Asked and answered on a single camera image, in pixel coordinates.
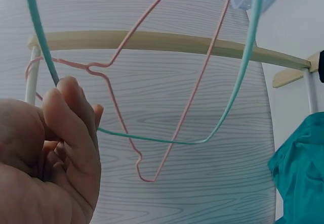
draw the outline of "pink wire hanger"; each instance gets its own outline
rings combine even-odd
[[[137,30],[137,28],[141,25],[141,23],[145,20],[145,18],[150,14],[150,12],[151,12],[151,11],[152,11],[152,10],[153,10],[157,5],[158,5],[158,4],[159,4],[160,1],[161,1],[161,0],[156,0],[156,1],[155,1],[155,2],[154,2],[154,3],[153,3],[153,4],[148,8],[148,10],[147,10],[143,15],[142,15],[142,17],[137,21],[137,23],[134,25],[134,27],[133,27],[133,28],[128,32],[128,34],[126,35],[126,37],[125,37],[125,38],[123,39],[123,41],[120,43],[120,45],[119,45],[118,48],[117,48],[116,53],[113,55],[113,57],[112,57],[112,59],[111,59],[111,61],[110,61],[109,63],[104,64],[104,63],[92,62],[92,63],[89,63],[89,64],[87,64],[87,65],[84,65],[84,64],[80,64],[80,63],[76,63],[76,62],[70,62],[70,61],[66,61],[66,60],[62,60],[62,59],[56,59],[56,58],[53,58],[53,61],[54,61],[54,62],[61,63],[61,64],[64,64],[64,65],[67,65],[67,66],[70,66],[70,67],[73,67],[73,68],[77,68],[77,69],[85,70],[85,71],[87,71],[90,75],[94,75],[94,76],[102,77],[102,78],[106,81],[106,83],[107,83],[107,85],[108,85],[108,90],[109,90],[109,93],[110,93],[110,96],[111,96],[112,102],[113,102],[113,104],[114,104],[114,107],[115,107],[115,110],[116,110],[116,113],[117,113],[117,116],[118,116],[118,119],[119,119],[119,121],[120,121],[120,123],[121,123],[121,127],[123,128],[123,130],[124,130],[125,133],[129,133],[129,132],[128,132],[127,127],[126,127],[126,125],[125,125],[125,122],[124,122],[124,120],[123,120],[122,114],[121,114],[121,112],[120,112],[120,110],[119,110],[118,103],[117,103],[116,97],[115,97],[115,95],[114,95],[114,92],[113,92],[113,89],[112,89],[112,85],[111,85],[111,83],[110,83],[109,78],[108,78],[105,74],[103,74],[103,73],[101,73],[101,72],[96,72],[96,71],[91,70],[90,67],[91,67],[91,66],[97,66],[97,67],[101,67],[101,68],[106,68],[106,67],[111,66],[111,65],[115,62],[115,60],[117,59],[118,55],[120,54],[120,52],[121,52],[122,49],[124,48],[125,44],[126,44],[126,43],[128,42],[128,40],[131,38],[131,36],[134,34],[134,32]],[[195,94],[196,94],[196,92],[197,92],[197,89],[198,89],[198,87],[199,87],[200,81],[201,81],[201,79],[202,79],[202,77],[203,77],[203,75],[204,75],[204,72],[205,72],[205,70],[206,70],[206,67],[207,67],[207,64],[208,64],[209,58],[210,58],[210,56],[211,56],[211,54],[212,54],[212,51],[213,51],[213,47],[214,47],[215,42],[216,42],[216,40],[217,40],[217,37],[218,37],[219,31],[220,31],[220,29],[221,29],[222,23],[223,23],[223,21],[224,21],[225,14],[226,14],[227,9],[228,9],[228,6],[229,6],[229,2],[230,2],[230,0],[226,0],[226,2],[225,2],[225,5],[224,5],[223,11],[222,11],[222,15],[221,15],[220,20],[219,20],[219,22],[218,22],[218,25],[217,25],[217,28],[216,28],[216,31],[215,31],[214,37],[213,37],[213,39],[212,39],[212,41],[211,41],[211,44],[210,44],[210,46],[209,46],[209,48],[208,48],[205,62],[204,62],[203,67],[202,67],[202,69],[201,69],[200,75],[199,75],[199,77],[198,77],[198,79],[197,79],[197,81],[196,81],[196,84],[195,84],[195,86],[194,86],[194,88],[193,88],[193,90],[192,90],[192,92],[191,92],[191,95],[190,95],[190,98],[189,98],[189,100],[188,100],[188,102],[187,102],[187,105],[186,105],[186,107],[185,107],[185,109],[184,109],[184,111],[183,111],[183,113],[182,113],[182,116],[181,116],[179,122],[178,122],[178,125],[177,125],[177,127],[176,127],[176,130],[175,130],[175,132],[174,132],[174,134],[173,134],[173,137],[172,137],[172,141],[174,141],[174,140],[176,139],[176,137],[178,136],[178,133],[179,133],[179,131],[180,131],[180,129],[181,129],[181,126],[182,126],[182,124],[183,124],[183,122],[184,122],[184,120],[185,120],[185,117],[186,117],[186,115],[187,115],[187,113],[188,113],[188,110],[189,110],[189,108],[190,108],[190,106],[191,106],[191,103],[192,103],[192,101],[193,101],[193,98],[194,98],[194,96],[195,96]],[[40,60],[43,60],[43,57],[37,57],[37,58],[33,59],[32,61],[30,61],[29,65],[27,66],[26,71],[25,71],[25,77],[26,77],[26,79],[28,78],[29,70],[30,70],[30,67],[32,66],[32,64],[35,63],[35,62],[37,62],[37,61],[40,61]],[[42,97],[41,97],[38,93],[36,93],[36,96],[37,96],[40,100],[42,100]],[[169,146],[168,146],[168,148],[167,148],[167,150],[166,150],[166,153],[165,153],[165,155],[164,155],[164,157],[163,157],[163,159],[162,159],[162,161],[161,161],[161,163],[160,163],[160,166],[158,167],[157,172],[156,172],[154,178],[151,179],[151,180],[146,179],[146,178],[144,178],[144,177],[141,175],[141,171],[140,171],[139,165],[140,165],[141,161],[143,160],[143,155],[142,155],[142,153],[141,153],[141,152],[136,148],[136,146],[134,145],[134,143],[133,143],[133,141],[132,141],[131,138],[129,138],[129,143],[130,143],[131,147],[133,148],[133,150],[134,150],[134,151],[138,154],[138,156],[139,156],[139,157],[138,157],[138,160],[137,160],[136,163],[135,163],[136,171],[137,171],[137,174],[138,174],[139,178],[140,178],[142,181],[145,181],[145,182],[155,182],[155,181],[157,180],[157,178],[158,178],[158,176],[159,176],[159,174],[160,174],[160,172],[161,172],[161,170],[162,170],[162,168],[163,168],[163,166],[164,166],[164,164],[165,164],[167,158],[168,158],[168,155],[169,155],[169,153],[170,153],[170,151],[171,151],[172,146],[173,146],[174,143],[169,144]]]

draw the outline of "white wall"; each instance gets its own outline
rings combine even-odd
[[[322,0],[276,0],[261,16],[256,42],[259,47],[300,58],[324,50],[324,13]],[[275,148],[298,127],[309,114],[303,79],[284,87],[272,88],[278,66],[263,64],[269,95]],[[324,84],[313,74],[319,111],[324,111]],[[277,195],[276,218],[282,216],[282,199]]]

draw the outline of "hand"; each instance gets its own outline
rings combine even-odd
[[[73,77],[46,93],[43,108],[0,100],[1,223],[89,223],[100,188],[97,127]]]

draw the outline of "teal wire hanger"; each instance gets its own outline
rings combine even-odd
[[[57,83],[59,81],[59,77],[58,77],[57,71],[55,69],[54,62],[52,60],[50,49],[47,44],[47,40],[46,40],[45,33],[43,30],[41,18],[39,16],[36,0],[27,0],[27,2],[28,2],[30,15],[31,15],[31,20],[33,22],[33,26],[35,29],[35,33],[37,35],[37,39],[38,39],[40,48],[43,52],[44,60],[47,64],[48,70],[51,74],[54,84],[57,85]],[[262,0],[252,0],[252,14],[251,14],[251,19],[250,19],[250,24],[249,24],[249,29],[248,29],[248,36],[247,36],[247,40],[246,40],[246,45],[244,47],[241,66],[240,66],[238,76],[237,76],[237,79],[236,79],[236,82],[234,85],[234,89],[233,89],[232,94],[229,98],[228,104],[223,112],[223,115],[221,116],[217,125],[215,126],[215,128],[213,129],[213,131],[210,133],[210,135],[207,138],[205,138],[203,140],[194,141],[192,143],[188,143],[188,142],[168,141],[168,140],[162,140],[162,139],[142,137],[142,136],[136,136],[136,135],[126,134],[126,133],[118,133],[118,132],[113,132],[113,131],[109,131],[106,129],[102,129],[100,127],[98,128],[98,130],[103,133],[113,135],[113,136],[139,139],[139,140],[145,140],[145,141],[161,142],[161,143],[196,145],[196,144],[202,144],[202,143],[208,142],[213,137],[213,135],[218,131],[220,126],[223,124],[231,107],[233,106],[235,98],[237,97],[238,91],[239,91],[242,81],[244,79],[244,76],[245,76],[245,73],[246,73],[246,70],[247,70],[247,67],[249,64],[249,60],[250,60],[250,57],[252,54],[253,43],[255,41],[257,26],[258,26],[258,22],[259,22],[259,18],[260,18],[260,13],[261,13],[261,6],[262,6]]]

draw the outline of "wire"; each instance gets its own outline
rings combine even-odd
[[[131,37],[132,33],[134,33],[136,31],[136,29],[138,28],[138,26],[140,25],[141,22],[143,22],[143,20],[145,19],[145,17],[150,13],[150,11],[160,2],[161,0],[157,0],[155,1],[155,3],[153,3],[153,5],[151,5],[151,7],[147,10],[147,12],[141,17],[141,19],[136,23],[136,25],[133,27],[133,29],[128,33],[128,35],[125,37],[125,39],[123,40],[123,42],[121,43],[121,45],[118,47],[118,50],[117,50],[117,53],[116,54],[119,54],[119,52],[121,51],[121,49],[123,48],[123,46],[126,44],[127,40]],[[47,42],[46,42],[46,38],[45,38],[45,34],[44,34],[44,30],[43,30],[43,27],[42,27],[42,23],[41,23],[41,20],[40,20],[40,17],[39,17],[39,13],[38,13],[38,9],[37,9],[37,5],[36,5],[36,0],[28,0],[28,4],[29,4],[29,9],[30,9],[30,13],[31,13],[31,17],[32,17],[32,21],[33,21],[33,24],[34,24],[34,28],[35,28],[35,32],[37,34],[37,38],[38,38],[38,41],[39,41],[39,44],[40,44],[40,47],[43,51],[43,54],[44,54],[44,59],[45,59],[45,62],[48,66],[48,69],[51,73],[51,76],[53,78],[53,81],[55,84],[57,84],[58,82],[58,75],[57,75],[57,72],[56,72],[56,69],[55,69],[55,66],[54,66],[54,63],[53,63],[53,60],[54,58],[52,59],[51,57],[51,54],[50,54],[50,50],[48,48],[48,45],[47,45]],[[167,156],[168,156],[168,153],[170,152],[171,150],[171,147],[173,144],[184,144],[184,145],[194,145],[194,144],[202,144],[202,143],[206,143],[208,142],[211,137],[217,132],[217,130],[220,128],[220,126],[222,125],[222,123],[224,122],[226,116],[228,115],[232,105],[233,105],[233,102],[238,94],[238,91],[239,91],[239,88],[241,86],[241,83],[242,83],[242,80],[244,78],[244,75],[245,75],[245,72],[247,70],[247,66],[248,66],[248,63],[249,63],[249,59],[250,59],[250,56],[251,56],[251,53],[252,53],[252,48],[253,48],[253,43],[255,41],[255,35],[256,35],[256,30],[257,30],[257,25],[258,25],[258,20],[259,20],[259,17],[260,17],[260,13],[261,13],[261,5],[262,5],[262,0],[253,0],[252,2],[252,16],[251,16],[251,21],[250,21],[250,25],[249,25],[249,31],[248,31],[248,37],[247,37],[247,41],[246,41],[246,46],[244,48],[244,52],[243,52],[243,56],[242,56],[242,63],[241,63],[241,67],[240,67],[240,70],[239,70],[239,73],[238,73],[238,77],[237,77],[237,80],[235,82],[235,85],[234,85],[234,89],[233,89],[233,92],[231,94],[231,97],[229,99],[229,102],[223,112],[223,115],[221,117],[221,119],[219,120],[219,122],[217,123],[216,127],[214,128],[214,130],[211,132],[211,134],[204,140],[199,140],[199,141],[195,141],[193,143],[187,143],[187,142],[178,142],[178,141],[167,141],[167,140],[162,140],[162,139],[154,139],[154,138],[147,138],[147,137],[141,137],[141,136],[135,136],[135,135],[130,135],[128,134],[128,131],[126,129],[126,126],[125,124],[123,125],[123,128],[124,128],[124,131],[126,133],[117,133],[117,132],[112,132],[112,131],[108,131],[108,130],[105,130],[105,129],[102,129],[102,128],[99,128],[98,130],[101,131],[101,132],[104,132],[104,133],[107,133],[107,134],[110,134],[110,135],[114,135],[114,136],[120,136],[120,137],[127,137],[129,138],[130,140],[131,139],[139,139],[139,140],[146,140],[146,141],[155,141],[155,142],[161,142],[161,143],[171,143],[169,145],[169,148],[165,154],[165,157],[164,159],[162,160],[161,162],[161,165],[154,177],[153,180],[146,180],[146,179],[143,179],[141,176],[140,176],[140,172],[139,172],[139,168],[138,168],[138,165],[140,163],[140,161],[142,160],[142,154],[135,148],[134,144],[132,142],[131,145],[133,147],[133,149],[139,154],[139,159],[138,161],[136,162],[136,167],[137,167],[137,171],[139,173],[139,176],[142,180],[144,181],[147,181],[147,182],[153,182],[156,180]],[[183,119],[190,107],[190,104],[192,102],[192,99],[194,97],[194,94],[198,88],[198,85],[199,85],[199,82],[202,78],[202,75],[204,73],[204,70],[206,68],[206,65],[207,65],[207,62],[208,62],[208,59],[210,57],[210,54],[211,54],[211,51],[212,51],[212,48],[213,48],[213,45],[216,41],[216,38],[217,38],[217,35],[218,35],[218,32],[219,32],[219,29],[220,29],[220,25],[221,25],[221,22],[222,20],[224,19],[224,17],[221,18],[221,21],[218,25],[218,28],[216,30],[216,33],[215,33],[215,36],[211,42],[211,45],[210,45],[210,48],[209,48],[209,51],[208,51],[208,54],[207,54],[207,58],[205,60],[205,64],[203,66],[203,69],[202,69],[202,72],[197,80],[197,83],[196,83],[196,86],[191,94],[191,97],[188,101],[188,104],[183,112],[183,115],[181,117],[181,120],[179,121],[179,124],[178,124],[178,127],[177,127],[177,130],[174,134],[174,137],[173,137],[173,140],[176,138],[177,136],[177,133],[179,132],[180,128],[181,128],[181,124],[183,122]],[[32,62],[30,62],[29,66],[35,62],[35,61],[39,61],[41,58],[36,58],[34,59]],[[97,75],[97,76],[101,76],[103,77],[107,83],[108,83],[108,87],[109,87],[109,90],[110,90],[110,93],[112,94],[113,96],[113,93],[112,93],[112,87],[111,87],[111,84],[110,84],[110,81],[108,79],[108,77],[106,77],[103,73],[99,73],[99,72],[94,72],[94,71],[91,71],[89,69],[90,66],[100,66],[99,63],[90,63],[88,65],[82,65],[82,64],[79,64],[79,63],[74,63],[74,62],[68,62],[68,61],[64,61],[64,60],[61,60],[61,59],[55,59],[56,62],[59,62],[59,63],[63,63],[63,64],[66,64],[66,65],[70,65],[70,66],[73,66],[73,67],[76,67],[76,68],[79,68],[79,69],[86,69],[90,74],[92,75]],[[112,64],[112,62],[110,62],[109,64],[104,64],[104,67],[107,67],[107,66],[110,66]]]

